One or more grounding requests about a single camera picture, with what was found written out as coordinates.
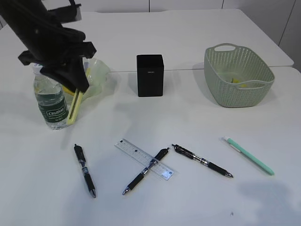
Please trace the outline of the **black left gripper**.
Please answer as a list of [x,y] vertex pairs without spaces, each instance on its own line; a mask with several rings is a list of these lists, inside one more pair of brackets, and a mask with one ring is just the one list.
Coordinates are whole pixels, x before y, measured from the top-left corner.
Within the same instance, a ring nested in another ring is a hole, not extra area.
[[41,64],[41,74],[72,92],[87,91],[83,58],[96,49],[82,31],[63,27],[40,0],[2,0],[0,15],[27,47],[18,57],[23,65]]

